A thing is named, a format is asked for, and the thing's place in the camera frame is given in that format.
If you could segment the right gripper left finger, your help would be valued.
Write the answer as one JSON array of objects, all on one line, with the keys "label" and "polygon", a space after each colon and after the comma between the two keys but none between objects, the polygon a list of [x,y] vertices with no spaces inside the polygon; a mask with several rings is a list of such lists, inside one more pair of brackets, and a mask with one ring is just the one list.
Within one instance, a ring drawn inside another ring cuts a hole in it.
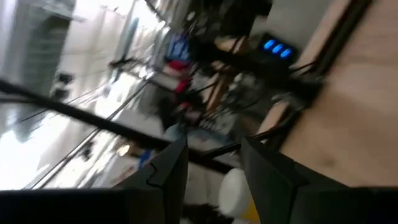
[{"label": "right gripper left finger", "polygon": [[187,172],[188,146],[182,137],[115,186],[123,201],[113,224],[179,224]]}]

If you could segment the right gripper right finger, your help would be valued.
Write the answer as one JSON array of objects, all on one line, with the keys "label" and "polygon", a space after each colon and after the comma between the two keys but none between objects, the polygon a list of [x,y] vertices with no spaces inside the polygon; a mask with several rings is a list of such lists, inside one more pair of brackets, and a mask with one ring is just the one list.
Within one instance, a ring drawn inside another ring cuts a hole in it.
[{"label": "right gripper right finger", "polygon": [[306,185],[346,186],[320,174],[258,140],[241,140],[241,160],[261,224],[290,224],[299,188]]}]

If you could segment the pale translucent plastic bowl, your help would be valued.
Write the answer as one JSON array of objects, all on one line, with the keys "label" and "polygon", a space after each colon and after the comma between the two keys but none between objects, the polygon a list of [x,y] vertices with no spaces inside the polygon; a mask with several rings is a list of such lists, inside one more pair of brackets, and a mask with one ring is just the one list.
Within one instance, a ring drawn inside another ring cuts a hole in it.
[{"label": "pale translucent plastic bowl", "polygon": [[251,219],[252,196],[242,169],[232,169],[221,183],[218,210],[228,217]]}]

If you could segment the small yellow object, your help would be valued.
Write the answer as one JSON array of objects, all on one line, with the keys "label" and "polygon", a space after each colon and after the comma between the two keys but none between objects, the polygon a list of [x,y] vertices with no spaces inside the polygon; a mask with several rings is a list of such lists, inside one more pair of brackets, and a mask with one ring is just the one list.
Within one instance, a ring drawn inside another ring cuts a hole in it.
[{"label": "small yellow object", "polygon": [[260,222],[259,215],[256,210],[254,200],[252,198],[248,201],[247,205],[245,206],[241,217],[244,220],[249,221],[251,223],[259,223]]}]

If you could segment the black rig crossbar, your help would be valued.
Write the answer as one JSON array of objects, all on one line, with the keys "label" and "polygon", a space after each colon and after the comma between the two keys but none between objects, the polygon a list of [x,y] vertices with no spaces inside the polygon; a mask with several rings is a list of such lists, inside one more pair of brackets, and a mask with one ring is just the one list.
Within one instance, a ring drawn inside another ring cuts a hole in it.
[{"label": "black rig crossbar", "polygon": [[50,98],[38,95],[19,85],[15,85],[4,80],[0,80],[0,91],[30,98],[33,100],[34,104],[40,107],[59,112],[83,123],[95,126],[99,129],[110,131],[114,134],[132,140],[144,148],[155,149],[156,151],[160,152],[163,151],[169,144],[171,144],[170,141],[152,137],[139,131],[135,131],[127,126],[114,123],[110,119],[104,119],[73,106],[53,101]]}]

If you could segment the black aluminium table frame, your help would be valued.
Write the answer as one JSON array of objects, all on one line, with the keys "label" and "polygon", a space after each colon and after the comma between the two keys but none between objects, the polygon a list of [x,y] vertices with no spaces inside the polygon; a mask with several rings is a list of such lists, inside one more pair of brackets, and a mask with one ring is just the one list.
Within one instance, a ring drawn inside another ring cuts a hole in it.
[{"label": "black aluminium table frame", "polygon": [[267,149],[281,151],[291,132],[326,87],[326,79],[333,64],[373,3],[373,0],[345,1],[345,6],[336,14],[337,18],[332,20],[333,27],[326,32],[326,40],[315,54],[313,64],[303,74],[290,79],[288,93],[277,96],[278,101],[287,103],[287,106],[276,124],[252,137],[259,142],[266,141]]}]

